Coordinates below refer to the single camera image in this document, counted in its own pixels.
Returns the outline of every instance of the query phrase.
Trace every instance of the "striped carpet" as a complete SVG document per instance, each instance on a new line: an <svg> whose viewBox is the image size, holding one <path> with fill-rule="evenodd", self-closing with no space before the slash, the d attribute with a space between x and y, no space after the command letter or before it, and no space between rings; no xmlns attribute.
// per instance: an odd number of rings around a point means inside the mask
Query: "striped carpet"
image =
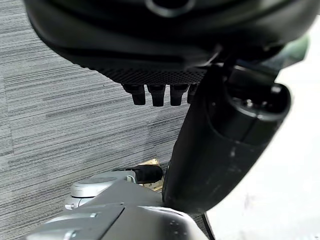
<svg viewBox="0 0 320 240"><path fill-rule="evenodd" d="M70 185L157 158L162 167L188 110L133 105L123 88L55 54L20 0L0 2L0 240L63 209Z"/></svg>

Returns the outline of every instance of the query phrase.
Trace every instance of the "white wall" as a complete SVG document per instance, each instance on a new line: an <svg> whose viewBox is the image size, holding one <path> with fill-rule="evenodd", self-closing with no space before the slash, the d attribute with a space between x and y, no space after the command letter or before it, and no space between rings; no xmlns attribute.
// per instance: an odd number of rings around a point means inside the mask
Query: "white wall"
<svg viewBox="0 0 320 240"><path fill-rule="evenodd" d="M281 71L293 105L241 183L207 215L218 240L320 239L320 18L305 61Z"/></svg>

